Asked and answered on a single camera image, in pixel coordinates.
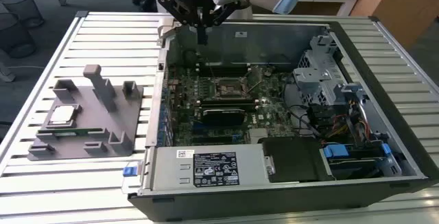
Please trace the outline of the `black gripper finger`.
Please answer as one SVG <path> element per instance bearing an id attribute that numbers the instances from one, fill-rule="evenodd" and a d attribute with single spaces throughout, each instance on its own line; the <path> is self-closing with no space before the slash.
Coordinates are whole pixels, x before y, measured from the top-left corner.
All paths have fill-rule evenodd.
<path id="1" fill-rule="evenodd" d="M 203 45 L 207 45 L 208 36 L 207 28 L 219 26 L 232 14 L 238 8 L 238 2 L 228 3 L 219 6 L 211 3 L 206 8 L 203 8 Z"/>
<path id="2" fill-rule="evenodd" d="M 198 44 L 203 44 L 203 25 L 198 9 L 187 9 L 178 0 L 157 0 L 174 18 L 183 24 L 195 28 Z"/>

